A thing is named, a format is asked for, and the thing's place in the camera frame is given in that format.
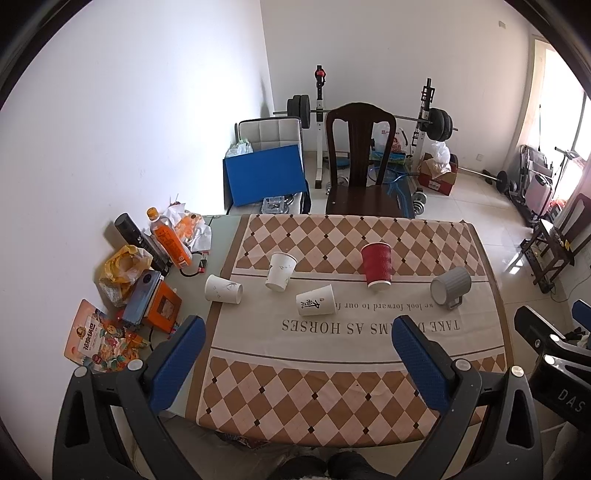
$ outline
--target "metal bolt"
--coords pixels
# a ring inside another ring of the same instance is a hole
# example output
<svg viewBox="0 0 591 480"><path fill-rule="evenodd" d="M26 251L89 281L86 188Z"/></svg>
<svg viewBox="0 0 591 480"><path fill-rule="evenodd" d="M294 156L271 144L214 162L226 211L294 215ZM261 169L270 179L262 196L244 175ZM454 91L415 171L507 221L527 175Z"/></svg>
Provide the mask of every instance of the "metal bolt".
<svg viewBox="0 0 591 480"><path fill-rule="evenodd" d="M511 367L511 373L516 377L523 377L524 375L523 369L519 365L513 365Z"/></svg>
<svg viewBox="0 0 591 480"><path fill-rule="evenodd" d="M129 370L131 370L132 372L139 370L143 366L144 366L144 363L139 358L136 358L127 364L127 368Z"/></svg>
<svg viewBox="0 0 591 480"><path fill-rule="evenodd" d="M463 372L467 372L468 370L471 369L471 367L472 366L468 360L464 360L463 358L456 360L456 368L458 370L462 370Z"/></svg>
<svg viewBox="0 0 591 480"><path fill-rule="evenodd" d="M78 367L74 370L74 376L78 378L82 378L86 375L88 369L86 367Z"/></svg>

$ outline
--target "dark wooden chair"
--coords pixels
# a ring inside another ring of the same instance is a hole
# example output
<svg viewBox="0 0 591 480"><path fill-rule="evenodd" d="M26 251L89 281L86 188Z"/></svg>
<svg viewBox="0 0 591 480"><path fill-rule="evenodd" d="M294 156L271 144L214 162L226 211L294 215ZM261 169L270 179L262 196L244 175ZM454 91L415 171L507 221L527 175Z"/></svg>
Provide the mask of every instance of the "dark wooden chair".
<svg viewBox="0 0 591 480"><path fill-rule="evenodd" d="M350 174L348 185L337 184L336 149L333 124L340 119L348 124ZM380 165L376 185L367 186L369 152L374 124L388 122L390 133ZM391 113L369 103L349 103L326 115L326 140L329 148L330 193L326 202L328 215L400 217L398 197L388 195L384 175L396 133L396 119Z"/></svg>
<svg viewBox="0 0 591 480"><path fill-rule="evenodd" d="M583 211L576 218L576 220L569 226L569 220L579 204L583 203ZM548 265L536 275L534 285L537 285L544 276L552 271L554 274L550 278L549 282L552 283L554 279L562 272L566 265L574 265L574 258L576 255L589 243L591 235L588 235L578 246L572 250L571 245L574 240L591 224L591 199L587 196L579 193L566 215L564 222L561 226L555 226L548 220L540 219L534 228L534 236L529 240L522 248L521 251L525 252L527 249L536 243L544 243L546 246L541 253L543 257L548 250L552 250L553 258L550 260ZM563 228L569 226L568 230L563 231Z"/></svg>

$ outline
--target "snack bag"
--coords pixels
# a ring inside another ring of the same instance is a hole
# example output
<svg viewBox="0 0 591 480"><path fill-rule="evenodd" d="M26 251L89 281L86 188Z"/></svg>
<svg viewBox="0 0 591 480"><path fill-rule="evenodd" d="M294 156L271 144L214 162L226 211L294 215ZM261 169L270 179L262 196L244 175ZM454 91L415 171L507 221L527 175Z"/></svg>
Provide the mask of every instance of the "snack bag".
<svg viewBox="0 0 591 480"><path fill-rule="evenodd" d="M64 356L97 372L116 372L136 358L149 343L119 321L82 300L66 343Z"/></svg>
<svg viewBox="0 0 591 480"><path fill-rule="evenodd" d="M127 303L131 287L152 264L152 255L135 245L125 245L105 262L99 287L116 307Z"/></svg>

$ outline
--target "blue gripper pad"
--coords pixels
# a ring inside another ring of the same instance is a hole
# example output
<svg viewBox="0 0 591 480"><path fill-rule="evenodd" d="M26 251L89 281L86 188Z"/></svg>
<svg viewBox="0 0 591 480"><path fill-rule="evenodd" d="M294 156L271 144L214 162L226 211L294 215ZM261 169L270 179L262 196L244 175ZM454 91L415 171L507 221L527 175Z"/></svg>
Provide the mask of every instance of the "blue gripper pad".
<svg viewBox="0 0 591 480"><path fill-rule="evenodd" d="M583 300L577 300L573 303L571 313L577 322L583 325L588 332L591 332L591 307L589 305ZM587 350L591 350L591 336L587 340Z"/></svg>
<svg viewBox="0 0 591 480"><path fill-rule="evenodd" d="M427 407L441 414L445 413L450 405L446 379L400 317L392 323L392 345L413 378Z"/></svg>
<svg viewBox="0 0 591 480"><path fill-rule="evenodd" d="M166 410L173 404L187 374L205 344L203 319L196 316L191 317L185 320L185 322L192 321L190 327L184 330L181 325L179 330L166 342L173 342L174 346L170 352L167 352L168 355L162 366L151 380L150 408L154 413ZM182 337L176 339L175 337L179 333Z"/></svg>

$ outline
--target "exercise equipment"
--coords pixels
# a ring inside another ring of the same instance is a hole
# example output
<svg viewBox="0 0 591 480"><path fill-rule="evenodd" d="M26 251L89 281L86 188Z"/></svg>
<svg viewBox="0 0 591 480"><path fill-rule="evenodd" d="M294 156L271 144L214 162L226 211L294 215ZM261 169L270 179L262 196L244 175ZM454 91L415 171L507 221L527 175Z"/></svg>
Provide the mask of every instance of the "exercise equipment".
<svg viewBox="0 0 591 480"><path fill-rule="evenodd" d="M457 165L457 156L454 155L453 153L450 155L450 163L455 163ZM460 166L458 166L457 169L467 171L469 173L473 173L474 175L479 175L481 177L484 177L485 179L487 179L488 182L490 182L490 184L492 184L491 180L494 180L495 184L496 184L496 189L501 193L506 193L509 189L515 188L515 182L513 182L513 185L511 185L511 183L509 182L509 179L507 178L507 172L505 170L501 170L498 173L498 175L495 177L487 170L483 170L482 172L480 172L480 171L470 170L469 168L463 168Z"/></svg>
<svg viewBox="0 0 591 480"><path fill-rule="evenodd" d="M310 98L307 95L294 95L293 98L287 100L286 111L273 112L273 115L297 116L301 119L302 128L310 128L311 114L324 115L330 111L330 109L323 108L311 110ZM409 120L427 125L427 136L431 140L438 142L445 142L445 140L448 140L452 136L453 131L457 132L457 128L453 128L452 117L445 110L431 108L430 112L431 117L429 120L402 115L394 116L401 120Z"/></svg>
<svg viewBox="0 0 591 480"><path fill-rule="evenodd" d="M324 108L324 99L322 88L326 83L326 72L322 65L316 67L314 72L316 78L316 108L312 109L310 106L310 97L308 95L294 95L287 100L287 109L284 111L273 112L273 115L287 115L300 118L302 128L310 128L312 125L311 115L316 115L316 181L314 182L315 189L322 188L322 172L323 172L323 133L324 133L324 115L330 112L330 109ZM457 132L457 128L453 126L452 117L445 111L436 108L431 108L430 104L433 101L433 94L435 88L431 87L431 79L427 79L427 85L423 87L423 102L418 118L394 115L399 120L408 120L417 123L417 131L421 131L422 139L420 140L422 150L422 141L424 135L431 140L443 142L448 140L453 132ZM413 147L416 147L415 140L421 135L417 134L417 138L413 137Z"/></svg>

